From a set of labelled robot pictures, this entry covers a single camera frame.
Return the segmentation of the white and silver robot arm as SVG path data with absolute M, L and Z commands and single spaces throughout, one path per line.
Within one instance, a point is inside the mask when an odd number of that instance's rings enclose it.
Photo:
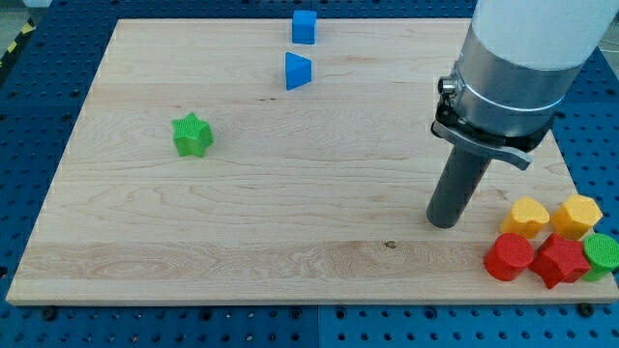
M 618 11 L 618 0 L 479 0 L 432 131 L 449 162 L 521 170 Z

